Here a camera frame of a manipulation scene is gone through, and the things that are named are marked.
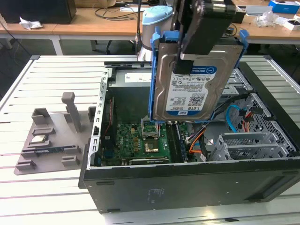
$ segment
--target metal slats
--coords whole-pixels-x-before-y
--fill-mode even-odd
[[[281,104],[291,119],[300,128],[300,86],[273,60],[262,56],[243,57],[269,92]]]
[[[132,56],[122,56],[127,61],[134,61]],[[77,108],[86,110],[93,104],[94,97],[98,95],[99,83],[97,81],[82,83],[74,78],[97,78],[103,68],[105,60],[119,61],[116,56],[42,56],[26,67],[34,68],[33,73],[26,71],[21,74],[11,93],[5,96],[0,105],[0,224],[62,224],[62,221],[73,225],[81,225],[86,221],[96,221],[99,225],[112,224],[227,224],[223,218],[237,218],[236,225],[281,225],[296,224],[300,212],[300,183],[294,185],[271,202],[218,205],[210,207],[195,207],[174,210],[152,210],[129,213],[109,213],[101,215],[85,189],[77,187],[80,170],[62,172],[48,172],[14,175],[13,166],[18,159],[24,143],[26,132],[29,131],[34,107],[46,107],[50,113],[65,111],[64,104],[59,104],[64,91],[73,91],[78,103]],[[253,63],[260,62],[258,67],[266,65],[264,57],[243,57],[242,60]],[[95,63],[97,71],[87,71],[81,67],[57,67],[53,63]],[[269,71],[257,71],[261,76],[274,75]],[[30,83],[31,79],[47,78],[40,83]],[[50,79],[62,79],[63,82],[51,83]],[[289,100],[297,92],[291,86],[268,87],[278,99]],[[284,106],[287,112],[297,115],[295,107]]]

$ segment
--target white label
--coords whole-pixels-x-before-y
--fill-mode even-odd
[[[214,144],[214,140],[213,139],[209,139],[207,145],[213,145]]]
[[[203,162],[206,162],[206,157],[205,157],[203,154],[200,155],[200,159],[201,159]]]
[[[35,151],[35,153],[48,153],[49,150],[38,150],[38,151]]]
[[[216,67],[193,67],[190,75],[172,73],[166,111],[172,115],[193,115],[202,110],[208,90],[205,84],[216,74]]]
[[[151,73],[126,73],[125,83],[151,82]]]

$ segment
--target metal frame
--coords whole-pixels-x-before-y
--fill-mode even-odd
[[[4,104],[8,101],[9,97],[12,95],[16,87],[18,86],[21,79],[24,77],[30,66],[32,65],[33,60],[29,60],[28,63],[25,65],[24,69],[20,72],[14,83],[11,85],[11,87],[6,92],[5,96],[0,101],[0,110],[3,108]]]
[[[126,35],[59,35],[59,34],[13,34],[17,39],[48,39],[53,43],[57,55],[63,55],[61,40],[112,40],[130,41],[135,40],[135,36]],[[9,34],[0,33],[0,38],[11,38]],[[251,39],[250,44],[278,44],[278,45],[300,45],[300,40],[274,40],[274,39]]]
[[[294,79],[292,79],[274,60],[268,60],[268,62],[290,83],[290,85],[300,93],[300,86]]]
[[[98,101],[97,101],[97,106],[96,106],[96,111],[95,111],[95,118],[94,118],[94,123],[93,123],[93,130],[92,130],[92,135],[91,135],[91,139],[90,139],[89,153],[88,153],[88,157],[87,157],[87,160],[88,160],[87,168],[86,168],[87,170],[91,169],[90,165],[94,158],[94,153],[96,153],[99,149],[106,88],[107,88],[108,78],[111,77],[111,73],[112,73],[112,69],[106,69],[106,71],[103,72],[103,76],[101,79],[100,91],[99,91],[99,95],[98,95]]]
[[[47,39],[51,40],[57,55],[63,55],[61,40],[112,40],[112,41],[130,41],[135,36],[126,35],[59,35],[59,34],[13,34],[17,39]],[[11,38],[7,33],[0,33],[0,38]]]

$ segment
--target hard drive label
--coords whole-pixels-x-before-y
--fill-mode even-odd
[[[191,74],[172,73],[166,111],[170,115],[195,115],[203,108],[208,90],[205,84],[217,72],[216,67],[193,67]]]

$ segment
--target black box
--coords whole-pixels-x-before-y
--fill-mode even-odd
[[[236,13],[235,13],[235,15],[234,15],[234,17],[233,17],[233,19],[232,19],[232,22],[233,23],[242,23],[245,14],[246,14],[245,11],[237,10]]]
[[[7,23],[28,21],[70,24],[76,14],[74,0],[0,0],[0,13]]]

